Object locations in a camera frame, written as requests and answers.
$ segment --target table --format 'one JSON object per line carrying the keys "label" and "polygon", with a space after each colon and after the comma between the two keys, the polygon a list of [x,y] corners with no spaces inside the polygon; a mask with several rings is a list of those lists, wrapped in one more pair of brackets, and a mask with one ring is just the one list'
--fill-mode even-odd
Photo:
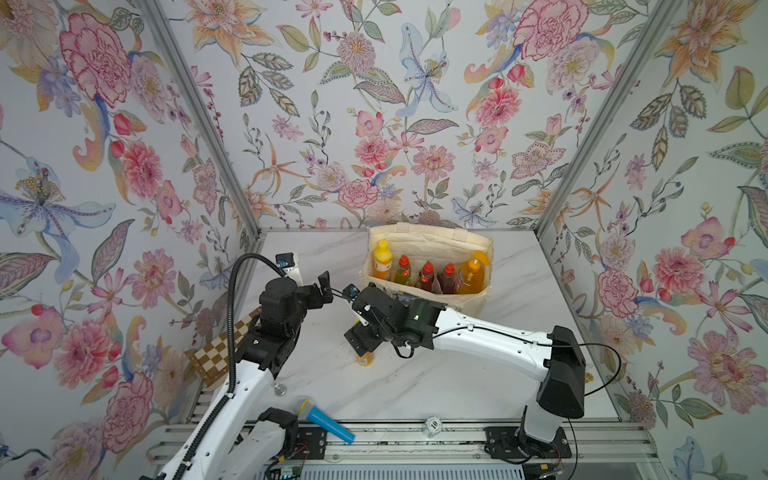
{"label": "table", "polygon": [[[480,317],[519,329],[551,332],[555,325],[581,334],[557,282],[530,231],[478,232],[494,241],[491,297]],[[261,253],[299,254],[305,283],[314,283],[328,270],[331,285],[342,290],[350,283],[362,287],[360,270],[366,258],[367,232],[270,232]],[[259,263],[244,301],[243,313],[259,306],[259,295],[275,273]],[[536,381],[507,366],[464,353],[417,349],[411,359],[400,359],[383,343],[370,366],[361,366],[343,334],[355,321],[341,299],[320,310],[310,310],[302,325],[298,346],[280,371],[285,396],[272,389],[256,410],[268,407],[292,410],[300,396],[315,403],[336,420],[416,420],[437,415],[441,419],[493,420],[520,418],[523,407],[538,387]],[[586,349],[588,372],[600,377]],[[584,401],[585,418],[617,421],[605,391]]]}

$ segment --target juice bottle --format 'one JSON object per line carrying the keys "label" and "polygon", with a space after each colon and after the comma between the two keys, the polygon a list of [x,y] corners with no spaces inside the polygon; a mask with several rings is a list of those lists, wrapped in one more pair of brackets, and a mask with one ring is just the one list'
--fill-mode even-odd
{"label": "juice bottle", "polygon": [[427,262],[419,272],[419,278],[416,279],[416,288],[432,292],[432,284],[435,282],[435,267],[432,262]]}
{"label": "juice bottle", "polygon": [[472,260],[462,263],[462,268],[458,272],[458,294],[467,295],[471,293],[480,293],[485,288],[485,265],[491,262],[485,253],[477,250],[472,256]]}
{"label": "juice bottle", "polygon": [[400,285],[411,283],[411,263],[405,255],[400,257],[399,267],[395,271],[395,278],[392,281]]}
{"label": "juice bottle", "polygon": [[453,263],[445,266],[442,272],[437,276],[437,282],[440,284],[440,290],[443,295],[453,295],[456,293],[456,277]]}
{"label": "juice bottle", "polygon": [[379,240],[379,246],[373,251],[373,277],[379,280],[389,280],[389,272],[392,270],[392,252],[389,251],[389,242]]}

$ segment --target wall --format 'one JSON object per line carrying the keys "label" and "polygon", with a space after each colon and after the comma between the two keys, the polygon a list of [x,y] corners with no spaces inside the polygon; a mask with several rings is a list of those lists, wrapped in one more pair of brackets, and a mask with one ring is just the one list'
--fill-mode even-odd
{"label": "wall", "polygon": [[0,0],[0,85],[0,477],[149,475],[242,250],[229,194],[131,0]]}
{"label": "wall", "polygon": [[622,355],[615,402],[680,480],[768,472],[764,4],[680,9],[544,238],[584,334]]}
{"label": "wall", "polygon": [[270,228],[531,227],[653,6],[163,5]]}

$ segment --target blue microphone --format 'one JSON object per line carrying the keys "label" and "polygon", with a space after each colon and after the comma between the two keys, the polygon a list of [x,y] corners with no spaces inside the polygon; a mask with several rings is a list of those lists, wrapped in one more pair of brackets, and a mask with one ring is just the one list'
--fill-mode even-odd
{"label": "blue microphone", "polygon": [[299,416],[299,420],[309,420],[349,444],[355,441],[354,434],[334,422],[333,419],[323,413],[322,410],[318,409],[315,406],[315,402],[309,397],[299,400],[297,406],[299,411],[296,412],[296,414]]}

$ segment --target small yellow bottle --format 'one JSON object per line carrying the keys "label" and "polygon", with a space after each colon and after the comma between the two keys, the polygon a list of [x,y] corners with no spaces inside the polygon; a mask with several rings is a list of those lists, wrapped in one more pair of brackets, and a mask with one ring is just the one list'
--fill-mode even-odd
{"label": "small yellow bottle", "polygon": [[392,252],[389,251],[389,242],[380,240],[379,246],[373,251],[373,277],[379,280],[389,280],[389,272],[392,270]]}
{"label": "small yellow bottle", "polygon": [[458,271],[458,294],[469,295],[480,293],[485,288],[485,265],[490,265],[488,256],[480,250],[476,250],[472,260],[462,263]]}

